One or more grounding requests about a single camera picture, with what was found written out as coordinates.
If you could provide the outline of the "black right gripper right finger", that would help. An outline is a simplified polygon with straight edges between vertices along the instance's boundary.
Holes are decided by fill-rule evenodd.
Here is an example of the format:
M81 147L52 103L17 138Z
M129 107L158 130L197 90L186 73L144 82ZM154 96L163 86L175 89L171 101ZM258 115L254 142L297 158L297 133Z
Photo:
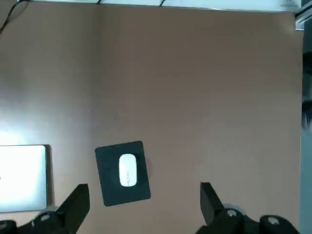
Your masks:
M299 231L287 219L264 215L259 221L234 208L225 208L211 183L200 184L200 208L206 222L198 234L297 234Z

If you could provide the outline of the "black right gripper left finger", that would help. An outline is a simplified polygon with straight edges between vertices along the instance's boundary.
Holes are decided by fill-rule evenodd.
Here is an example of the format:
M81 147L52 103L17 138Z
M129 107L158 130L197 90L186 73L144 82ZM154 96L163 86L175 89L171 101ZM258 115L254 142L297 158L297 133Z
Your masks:
M13 220L2 220L2 234L75 234L90 210L87 184L79 184L54 211L44 211L28 223L17 226Z

